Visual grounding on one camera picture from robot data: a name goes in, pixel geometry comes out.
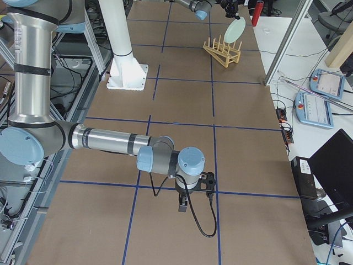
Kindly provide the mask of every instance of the table surface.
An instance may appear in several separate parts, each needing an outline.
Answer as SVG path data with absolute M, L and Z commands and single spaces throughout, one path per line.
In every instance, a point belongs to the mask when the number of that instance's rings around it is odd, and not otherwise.
M 175 3 L 134 2 L 128 25 L 134 56 L 149 64 L 145 90 L 102 82 L 85 121 L 199 147 L 217 177 L 217 235 L 203 237 L 190 209 L 178 212 L 173 181 L 154 198 L 134 158 L 75 150 L 28 265 L 315 264 L 248 10 L 240 13 L 242 55 L 225 69 L 201 48 L 231 22 L 219 5 L 200 22 Z M 205 194 L 191 196 L 212 231 Z
M 254 28 L 256 40 L 259 45 L 259 50 L 261 51 L 261 59 L 264 64 L 265 72 L 268 71 L 273 58 L 275 57 L 278 47 L 282 41 L 285 31 L 291 18 L 267 18 L 260 17 L 258 25 Z M 310 57 L 295 57 L 286 55 L 279 67 L 278 73 L 276 73 L 274 80 L 270 84 L 271 92 L 278 94 L 289 99 L 294 100 L 298 92 L 296 87 L 293 87 L 287 83 L 277 82 L 281 76 L 291 78 L 293 80 L 298 80 L 309 76 L 312 72 L 312 67 L 318 62 L 320 56 L 325 54 L 326 49 L 321 37 L 315 30 L 310 19 L 304 19 L 298 28 L 295 37 L 287 50 L 288 55 L 310 55 L 319 52 L 317 55 Z M 323 59 L 317 66 L 324 70 L 329 70 L 331 72 L 338 71 L 338 68 L 328 68 L 324 62 L 324 59 L 329 53 L 323 56 Z M 302 85 L 309 88 L 308 79 L 300 80 L 294 82 L 296 84 Z M 345 89 L 352 91 L 349 84 L 345 83 Z M 273 99 L 277 99 L 275 94 L 272 94 Z M 286 98 L 280 97 L 287 107 L 292 106 L 292 102 Z M 353 94 L 344 92 L 342 102 L 352 104 Z M 331 110 L 336 113 L 347 113 L 344 110 L 331 105 Z M 353 117 L 352 116 L 333 116 L 334 128 L 333 129 L 323 129 L 316 126 L 306 125 L 300 123 L 294 113 L 292 115 L 292 109 L 287 109 L 287 117 L 290 124 L 293 126 L 294 130 L 294 144 L 290 145 L 289 160 L 292 160 L 296 156 L 311 157 L 331 136 L 333 136 L 339 129 L 343 128 L 350 137 L 353 138 Z M 325 199 L 328 205 L 332 204 L 329 198 Z M 353 234 L 348 229 L 348 237 L 353 239 Z M 340 262 L 352 263 L 353 261 L 353 244 L 352 242 L 344 241 L 344 255 L 338 259 L 337 256 L 331 257 L 330 264 L 338 264 Z M 329 252 L 329 246 L 324 245 L 320 247 L 314 246 L 314 251 L 316 256 L 321 262 L 325 262 L 327 254 Z

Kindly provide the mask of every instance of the cardboard surface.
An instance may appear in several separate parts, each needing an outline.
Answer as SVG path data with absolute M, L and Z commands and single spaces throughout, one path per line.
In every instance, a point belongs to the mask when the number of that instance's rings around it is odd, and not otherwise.
M 239 12 L 250 24 L 247 8 Z M 217 235 L 203 237 L 190 209 L 178 212 L 174 180 L 155 198 L 134 157 L 78 150 L 63 179 L 80 184 L 60 184 L 28 265 L 315 264 L 270 92 L 260 85 L 252 28 L 242 37 L 250 50 L 229 69 L 198 48 L 210 29 L 221 32 L 233 21 L 224 15 L 215 5 L 211 19 L 200 22 L 176 3 L 134 2 L 129 27 L 134 56 L 150 65 L 145 90 L 109 91 L 101 82 L 85 122 L 168 135 L 176 150 L 201 149 L 205 171 L 218 180 Z M 155 186 L 164 177 L 154 174 Z M 211 233 L 206 195 L 191 198 Z

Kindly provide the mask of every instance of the black monitor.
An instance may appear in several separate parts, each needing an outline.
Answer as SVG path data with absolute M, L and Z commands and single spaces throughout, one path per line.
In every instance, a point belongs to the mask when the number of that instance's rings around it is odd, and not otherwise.
M 353 140 L 340 129 L 308 160 L 338 210 L 353 207 Z M 353 217 L 346 218 L 353 228 Z

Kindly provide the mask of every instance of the chair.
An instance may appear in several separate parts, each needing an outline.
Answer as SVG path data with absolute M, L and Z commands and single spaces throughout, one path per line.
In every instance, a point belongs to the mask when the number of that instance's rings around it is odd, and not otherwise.
M 332 33 L 341 35 L 353 21 L 353 6 L 334 15 L 332 15 L 332 12 L 330 11 L 322 12 L 318 15 L 318 19 L 315 20 L 313 24 L 315 24 L 317 21 L 329 29 L 329 33 L 326 35 L 327 39 L 330 38 Z

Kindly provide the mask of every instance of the white table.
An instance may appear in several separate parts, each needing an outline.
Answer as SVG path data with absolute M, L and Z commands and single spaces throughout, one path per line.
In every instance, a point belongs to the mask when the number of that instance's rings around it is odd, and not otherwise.
M 256 40 L 258 42 L 259 50 L 261 52 L 261 59 L 263 61 L 265 72 L 269 70 L 269 67 L 275 57 L 275 53 L 280 46 L 282 38 L 288 28 L 291 18 L 274 18 L 274 17 L 260 17 L 258 25 L 254 28 Z M 299 30 L 293 41 L 287 50 L 287 54 L 290 55 L 310 55 L 316 52 L 323 51 L 326 48 L 321 37 L 315 30 L 312 22 L 309 19 L 304 19 L 299 26 Z M 274 80 L 270 84 L 271 92 L 276 93 L 277 85 L 279 95 L 294 100 L 298 89 L 284 82 L 278 82 L 277 80 L 281 76 L 297 80 L 303 77 L 307 77 L 311 73 L 313 66 L 319 60 L 321 54 L 313 55 L 310 57 L 293 57 L 285 56 L 283 59 L 278 73 L 276 73 Z M 338 71 L 338 68 L 328 68 L 324 62 L 328 53 L 323 57 L 320 64 L 316 68 L 329 70 L 331 72 Z M 309 88 L 309 80 L 301 80 L 295 82 L 306 88 Z M 345 89 L 352 91 L 349 84 L 345 83 Z M 287 107 L 292 106 L 292 102 L 285 98 L 280 98 Z M 353 94 L 344 92 L 343 102 L 353 104 Z M 346 111 L 332 106 L 332 112 L 335 113 L 347 113 Z M 331 136 L 333 136 L 339 129 L 343 128 L 351 138 L 353 138 L 353 116 L 334 116 L 334 128 L 323 129 L 316 126 L 306 125 L 300 123 L 294 113 L 292 115 L 292 108 L 287 109 L 288 122 L 293 126 L 294 130 L 294 144 L 290 145 L 289 160 L 292 160 L 296 156 L 311 157 Z M 332 204 L 329 198 L 326 198 L 328 205 Z M 336 211 L 336 207 L 331 207 L 332 211 Z M 348 230 L 349 239 L 353 239 L 353 234 Z M 338 264 L 339 262 L 346 262 L 349 264 L 353 263 L 353 242 L 343 241 L 343 250 L 336 250 L 336 255 L 331 256 L 329 264 Z M 313 244 L 314 252 L 320 262 L 325 263 L 327 254 L 330 246 L 321 245 L 315 246 Z M 344 255 L 338 258 L 337 254 L 343 253 Z

